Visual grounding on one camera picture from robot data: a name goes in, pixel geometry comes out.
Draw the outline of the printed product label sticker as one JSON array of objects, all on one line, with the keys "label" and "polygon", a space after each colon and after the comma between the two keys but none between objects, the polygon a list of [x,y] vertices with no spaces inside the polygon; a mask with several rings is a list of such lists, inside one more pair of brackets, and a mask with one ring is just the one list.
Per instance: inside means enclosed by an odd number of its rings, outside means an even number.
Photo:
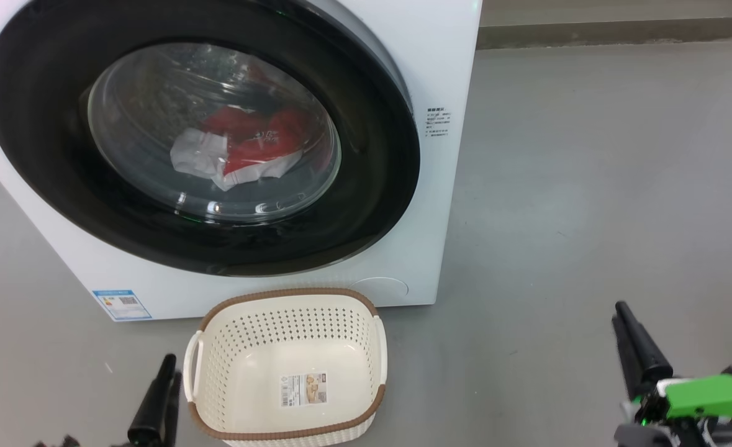
[{"label": "printed product label sticker", "polygon": [[328,402],[328,374],[289,374],[279,379],[281,408],[298,408]]}]

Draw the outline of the cream perforated basket brown rim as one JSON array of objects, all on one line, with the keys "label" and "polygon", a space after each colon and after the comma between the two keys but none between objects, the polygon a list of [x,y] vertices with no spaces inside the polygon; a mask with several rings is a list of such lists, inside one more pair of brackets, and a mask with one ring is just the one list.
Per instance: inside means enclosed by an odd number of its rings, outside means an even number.
[{"label": "cream perforated basket brown rim", "polygon": [[[372,302],[344,288],[230,298],[187,345],[189,414],[229,447],[330,447],[362,436],[386,393],[387,336]],[[281,408],[279,379],[327,373],[328,402]]]}]

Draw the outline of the blue energy label sticker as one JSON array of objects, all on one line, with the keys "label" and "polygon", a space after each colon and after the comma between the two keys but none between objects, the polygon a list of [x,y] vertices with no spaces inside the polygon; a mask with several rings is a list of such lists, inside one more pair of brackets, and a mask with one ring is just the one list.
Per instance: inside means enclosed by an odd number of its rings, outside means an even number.
[{"label": "blue energy label sticker", "polygon": [[114,322],[141,322],[152,316],[133,291],[92,291]]}]

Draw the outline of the black round glass washer door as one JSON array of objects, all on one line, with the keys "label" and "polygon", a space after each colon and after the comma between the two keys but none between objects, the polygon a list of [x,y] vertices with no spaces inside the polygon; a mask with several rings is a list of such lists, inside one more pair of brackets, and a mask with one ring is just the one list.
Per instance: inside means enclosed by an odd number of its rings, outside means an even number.
[{"label": "black round glass washer door", "polygon": [[[224,106],[312,116],[280,178],[222,191],[173,169]],[[47,209],[182,271],[311,271],[408,209],[420,142],[405,80],[336,0],[0,0],[0,156]]]}]

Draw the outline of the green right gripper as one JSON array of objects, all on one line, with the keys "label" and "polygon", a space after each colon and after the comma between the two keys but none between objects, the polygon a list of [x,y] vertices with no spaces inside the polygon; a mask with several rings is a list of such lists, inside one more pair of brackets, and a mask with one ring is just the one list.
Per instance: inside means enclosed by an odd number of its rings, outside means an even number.
[{"label": "green right gripper", "polygon": [[670,362],[626,302],[612,318],[629,402],[617,447],[732,447],[732,367],[714,376],[672,378]]}]

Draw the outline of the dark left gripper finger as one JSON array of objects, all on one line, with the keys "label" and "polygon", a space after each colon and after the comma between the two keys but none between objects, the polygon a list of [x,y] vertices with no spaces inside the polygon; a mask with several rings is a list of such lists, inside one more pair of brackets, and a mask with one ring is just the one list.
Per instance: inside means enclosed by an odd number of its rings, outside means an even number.
[{"label": "dark left gripper finger", "polygon": [[165,411],[175,367],[175,354],[166,354],[128,429],[130,445],[163,445]]},{"label": "dark left gripper finger", "polygon": [[163,446],[175,446],[178,435],[179,393],[181,393],[182,373],[175,371],[167,393],[164,415]]}]

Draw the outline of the red and white garment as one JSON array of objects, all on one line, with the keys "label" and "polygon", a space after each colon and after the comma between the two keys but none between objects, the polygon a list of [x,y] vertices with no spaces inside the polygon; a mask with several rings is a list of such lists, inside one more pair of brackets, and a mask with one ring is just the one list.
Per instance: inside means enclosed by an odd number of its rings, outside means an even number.
[{"label": "red and white garment", "polygon": [[179,173],[228,191],[286,174],[301,159],[311,126],[312,116],[298,107],[266,115],[224,106],[184,130],[173,142],[170,160]]}]

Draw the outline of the white front-load washing machine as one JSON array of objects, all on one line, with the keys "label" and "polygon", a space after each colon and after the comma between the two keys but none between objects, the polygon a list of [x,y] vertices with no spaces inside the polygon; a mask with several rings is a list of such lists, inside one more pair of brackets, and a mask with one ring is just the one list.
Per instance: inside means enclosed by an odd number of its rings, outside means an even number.
[{"label": "white front-load washing machine", "polygon": [[368,297],[376,306],[436,302],[482,0],[336,1],[385,45],[413,105],[420,173],[396,226],[367,249],[311,271],[258,277],[182,271],[91,241],[47,209],[0,156],[0,183],[94,300],[92,291],[133,291],[151,320],[193,318],[252,292],[349,289],[360,279],[383,276],[405,282],[409,292],[400,298]]}]

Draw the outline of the round white filter cover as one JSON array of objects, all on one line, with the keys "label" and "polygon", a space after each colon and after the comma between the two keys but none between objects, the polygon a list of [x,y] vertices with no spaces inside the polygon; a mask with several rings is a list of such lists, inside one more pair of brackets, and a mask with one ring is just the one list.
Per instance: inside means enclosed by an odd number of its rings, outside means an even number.
[{"label": "round white filter cover", "polygon": [[405,282],[383,276],[360,279],[349,285],[348,288],[360,292],[366,297],[373,297],[373,300],[378,297],[401,298],[409,292],[409,287]]}]

